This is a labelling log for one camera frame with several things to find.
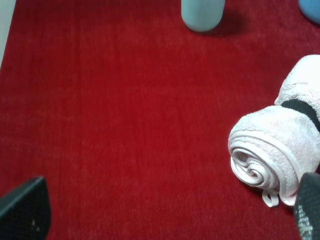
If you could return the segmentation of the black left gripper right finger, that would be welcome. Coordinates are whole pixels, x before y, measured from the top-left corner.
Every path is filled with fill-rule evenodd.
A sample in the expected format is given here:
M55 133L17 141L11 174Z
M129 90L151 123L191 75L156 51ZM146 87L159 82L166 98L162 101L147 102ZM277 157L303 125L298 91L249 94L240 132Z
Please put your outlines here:
M294 220L302 240L320 240L320 175L303 174L293 207Z

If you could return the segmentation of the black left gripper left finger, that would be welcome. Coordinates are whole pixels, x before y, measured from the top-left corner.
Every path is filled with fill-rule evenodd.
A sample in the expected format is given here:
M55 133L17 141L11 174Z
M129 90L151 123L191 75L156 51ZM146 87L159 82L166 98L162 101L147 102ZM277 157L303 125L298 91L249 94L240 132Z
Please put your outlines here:
M51 226L48 186L33 177L0 198L2 240L45 240Z

